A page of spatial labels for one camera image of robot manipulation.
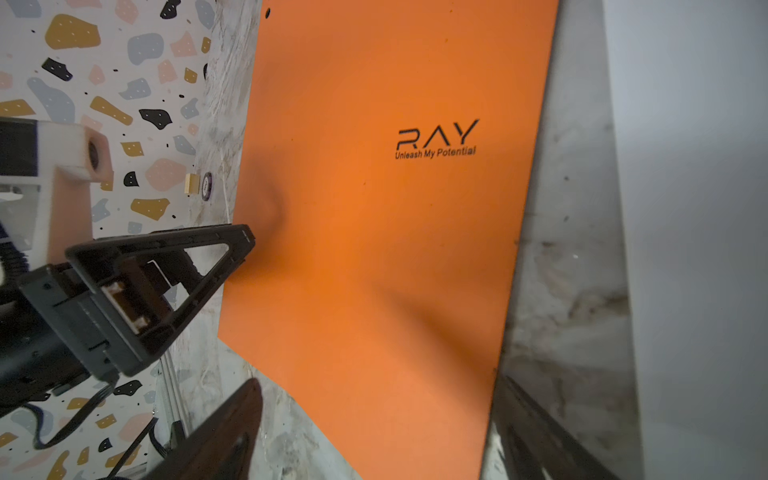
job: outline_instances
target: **cable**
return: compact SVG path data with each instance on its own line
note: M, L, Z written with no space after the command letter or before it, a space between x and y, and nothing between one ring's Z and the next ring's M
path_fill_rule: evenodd
M0 242L2 242L0 243L0 260L2 260L2 270L5 274L3 284L7 284L27 273L29 262L27 256L18 251L16 245L11 242L2 223L0 223Z
M157 437L154 436L154 425L152 425L152 430L149 431L149 441L152 442L152 446L157 450L157 453L159 453L161 457L165 458L168 456L168 450L166 450L157 440Z
M118 463L114 466L111 472L109 472L109 475L106 477L100 478L99 480L120 480L121 477L117 477L118 472L121 468L123 468L123 465L125 465L125 462L128 461L128 457L131 456L131 453L134 452L136 447L139 446L142 440L144 440L144 437L147 436L149 432L151 432L154 429L154 424L157 423L157 417L152 417L152 420L149 421L147 426L144 427L144 430L141 431L138 437L134 439L134 442L131 443L131 446L128 447L128 450L126 450L123 453L123 456L120 457L120 460L118 460Z
M32 405L31 403L25 403L22 405L22 407L32 412L32 415L34 415L35 419L37 420L37 425L35 426L35 437L32 439L32 446L35 447L35 450L49 449L53 445L57 445L62 440L66 439L80 426L82 422L85 421L85 419L94 411L99 403L111 395L112 391L114 390L114 386L117 385L117 383L117 379L111 380L107 386L96 392L96 395L92 396L91 399L88 400L85 405L83 405L80 411L74 414L72 420L67 422L67 425L64 425L64 427L62 427L61 430L59 430L48 443L43 443L43 441L40 440L40 431L43 428L43 420L45 417L42 409L40 409L38 406Z
M0 303L10 303L24 298L16 287L15 281L29 271L29 262L27 256L11 242L2 223L0 223L0 264L4 277L0 285Z

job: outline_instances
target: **terrazzo pattern wall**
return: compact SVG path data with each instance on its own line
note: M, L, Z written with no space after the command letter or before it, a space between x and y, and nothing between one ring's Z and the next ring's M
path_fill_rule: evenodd
M0 116L80 123L110 142L114 180L91 187L94 237L187 221L187 173L207 75L214 0L0 0ZM121 379L80 432L41 452L32 416L0 419L0 478L92 480L147 424L157 370ZM39 405L43 439L100 388L88 379ZM129 462L142 463L147 440Z
M17 409L0 419L0 478L44 480L95 480L107 476L128 446L152 419L157 365L133 378L121 378L80 429L62 443L46 450L32 448L35 417ZM104 383L94 378L61 396L35 404L45 413L43 441L58 432ZM152 446L145 438L125 468L144 463Z
M96 237L182 226L214 0L0 0L0 115L81 123L110 141Z

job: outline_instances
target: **marble surface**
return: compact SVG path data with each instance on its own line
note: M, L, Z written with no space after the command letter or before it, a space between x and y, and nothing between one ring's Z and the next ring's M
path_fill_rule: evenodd
M191 199L188 226L232 218L260 6L217 3L197 148L214 190ZM620 477L641 478L614 149L602 2L562 0L500 370ZM221 291L167 353L186 423L257 377L250 478L358 478L284 390L217 338L220 304ZM482 477L507 478L492 423Z
M601 0L561 0L500 371L642 478Z

